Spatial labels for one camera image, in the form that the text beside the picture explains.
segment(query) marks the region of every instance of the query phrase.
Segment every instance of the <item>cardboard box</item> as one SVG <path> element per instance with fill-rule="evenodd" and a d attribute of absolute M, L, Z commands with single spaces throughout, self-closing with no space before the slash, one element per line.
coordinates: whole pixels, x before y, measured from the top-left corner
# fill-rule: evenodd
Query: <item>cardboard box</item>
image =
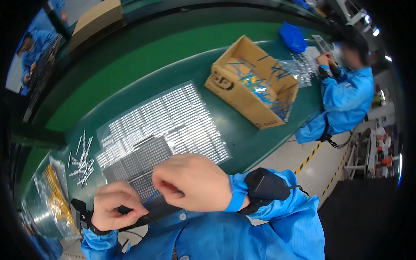
<path fill-rule="evenodd" d="M 68 52 L 72 52 L 79 45 L 87 41 L 89 38 L 93 38 L 93 36 L 96 36 L 99 32 L 106 28 L 114 31 L 124 25 L 125 23 L 123 20 L 123 8 L 121 6 L 121 1 L 102 1 L 86 11 L 78 19 L 72 38 L 69 42 Z"/>
<path fill-rule="evenodd" d="M 253 84 L 247 82 L 261 83 L 257 87 L 264 87 L 261 92 L 270 102 L 255 94 Z M 212 64 L 205 87 L 260 129 L 288 121 L 299 89 L 298 81 L 247 36 L 240 37 Z"/>

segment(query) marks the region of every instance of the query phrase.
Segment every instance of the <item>tiled floor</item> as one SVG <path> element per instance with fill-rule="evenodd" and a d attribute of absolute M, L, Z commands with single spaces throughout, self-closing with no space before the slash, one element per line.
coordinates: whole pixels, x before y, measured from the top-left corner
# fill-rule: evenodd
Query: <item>tiled floor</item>
<path fill-rule="evenodd" d="M 343 133 L 334 136 L 332 139 L 338 143 L 344 143 L 349 137 L 349 133 Z M 286 169 L 295 171 L 304 160 L 312 153 L 315 147 L 318 145 L 318 142 L 310 142 L 306 144 L 298 144 L 295 140 L 295 137 L 291 137 L 284 145 L 282 145 L 278 150 L 268 156 L 264 161 L 258 164 L 255 168 L 272 168 L 277 171 L 283 171 Z M 305 166 L 300 170 L 296 175 L 298 184 L 300 184 L 303 189 L 309 193 L 309 195 L 322 196 L 322 193 L 327 188 L 328 184 L 331 182 L 332 177 L 337 171 L 341 160 L 346 153 L 346 147 L 342 149 L 335 149 L 330 146 L 328 143 L 322 143 L 318 148 L 317 152 L 310 158 L 310 160 L 305 164 Z M 329 194 L 334 189 L 337 181 L 343 179 L 342 170 L 338 171 L 338 174 L 334 177 L 334 180 L 331 182 L 331 185 L 328 187 L 325 194 L 322 196 L 319 202 L 319 206 L 322 205 L 324 200 L 329 196 Z M 147 232 L 147 226 L 134 228 L 129 230 L 133 233 L 121 232 L 119 233 L 119 242 L 123 245 L 127 239 L 131 245 L 136 245 L 140 242 L 141 237 L 144 236 Z M 71 257 L 73 255 L 82 255 L 81 250 L 79 249 L 79 241 L 72 243 L 71 246 L 67 246 L 65 250 L 66 254 L 63 255 L 61 259 L 63 260 L 73 260 L 80 259 L 76 257 Z M 128 243 L 123 247 L 123 252 L 126 251 Z"/>

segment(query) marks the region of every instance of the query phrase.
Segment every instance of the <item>black hair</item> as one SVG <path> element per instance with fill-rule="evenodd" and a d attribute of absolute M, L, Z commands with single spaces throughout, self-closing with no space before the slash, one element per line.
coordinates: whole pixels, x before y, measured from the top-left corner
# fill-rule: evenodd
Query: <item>black hair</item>
<path fill-rule="evenodd" d="M 21 41 L 21 43 L 20 43 L 20 46 L 19 46 L 18 50 L 16 51 L 16 53 L 17 53 L 17 54 L 19 54 L 19 52 L 22 50 L 23 42 L 24 42 L 27 38 L 33 39 L 33 36 L 30 34 L 30 32 L 27 32 L 27 33 L 23 36 L 23 39 L 22 39 L 22 41 Z"/>
<path fill-rule="evenodd" d="M 345 25 L 336 28 L 332 40 L 334 42 L 342 42 L 348 48 L 357 50 L 361 62 L 365 66 L 370 65 L 368 42 L 361 32 L 353 25 Z"/>

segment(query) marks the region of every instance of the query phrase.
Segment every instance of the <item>yellow and black caution tape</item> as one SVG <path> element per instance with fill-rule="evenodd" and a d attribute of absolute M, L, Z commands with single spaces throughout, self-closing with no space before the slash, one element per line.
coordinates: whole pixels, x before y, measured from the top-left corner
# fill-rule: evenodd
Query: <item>yellow and black caution tape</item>
<path fill-rule="evenodd" d="M 324 192 L 322 193 L 322 195 L 320 196 L 320 198 L 322 198 L 322 197 L 323 197 L 323 195 L 325 194 L 325 192 L 328 190 L 329 186 L 331 185 L 331 183 L 332 183 L 332 182 L 333 182 L 333 180 L 335 179 L 335 176 L 337 176 L 337 174 L 338 174 L 339 170 L 340 170 L 340 169 L 342 169 L 341 165 L 344 163 L 344 159 L 345 159 L 345 157 L 346 157 L 346 156 L 347 156 L 347 154 L 348 154 L 349 148 L 350 148 L 350 147 L 348 146 L 348 148 L 345 150 L 344 156 L 342 157 L 342 160 L 341 160 L 341 162 L 339 163 L 339 166 L 338 166 L 337 171 L 335 172 L 334 176 L 332 177 L 331 181 L 329 182 L 328 186 L 326 187 L 326 189 L 324 190 Z"/>
<path fill-rule="evenodd" d="M 305 164 L 307 162 L 309 162 L 309 160 L 312 158 L 312 156 L 316 153 L 316 150 L 318 150 L 318 148 L 322 145 L 322 142 L 319 142 L 318 145 L 315 147 L 315 149 L 313 149 L 313 152 L 308 156 L 308 158 L 306 158 L 306 160 L 299 166 L 299 168 L 297 168 L 297 170 L 295 170 L 295 175 L 298 174 L 300 172 L 300 170 L 302 170 L 303 166 L 305 166 Z"/>
<path fill-rule="evenodd" d="M 85 259 L 85 256 L 83 255 L 74 255 L 74 254 L 68 254 L 64 252 L 64 255 L 68 256 L 68 257 L 73 257 L 73 258 L 80 258 L 80 259 Z"/>

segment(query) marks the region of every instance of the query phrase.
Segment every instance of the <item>face mask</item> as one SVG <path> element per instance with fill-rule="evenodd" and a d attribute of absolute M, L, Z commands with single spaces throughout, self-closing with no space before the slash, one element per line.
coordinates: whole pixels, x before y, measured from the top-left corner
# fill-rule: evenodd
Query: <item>face mask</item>
<path fill-rule="evenodd" d="M 345 62 L 344 59 L 342 57 L 342 50 L 341 50 L 341 44 L 336 44 L 335 48 L 334 48 L 334 60 L 336 63 L 338 63 L 338 65 L 345 67 Z"/>

